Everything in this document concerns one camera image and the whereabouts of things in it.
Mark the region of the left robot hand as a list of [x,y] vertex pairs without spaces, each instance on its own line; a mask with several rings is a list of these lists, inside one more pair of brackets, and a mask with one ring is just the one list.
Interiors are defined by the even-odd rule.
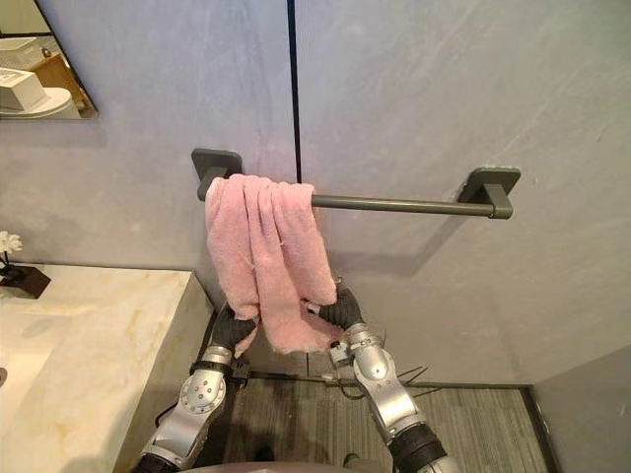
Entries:
[[244,341],[255,328],[254,320],[237,319],[232,308],[225,305],[213,325],[210,345],[225,348],[235,354],[237,345]]

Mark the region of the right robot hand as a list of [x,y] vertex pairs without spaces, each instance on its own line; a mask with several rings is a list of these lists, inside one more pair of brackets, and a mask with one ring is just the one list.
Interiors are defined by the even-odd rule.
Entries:
[[303,305],[308,313],[317,315],[343,330],[348,330],[352,326],[364,322],[360,306],[352,291],[346,286],[336,288],[336,302],[334,304],[321,305],[303,301]]

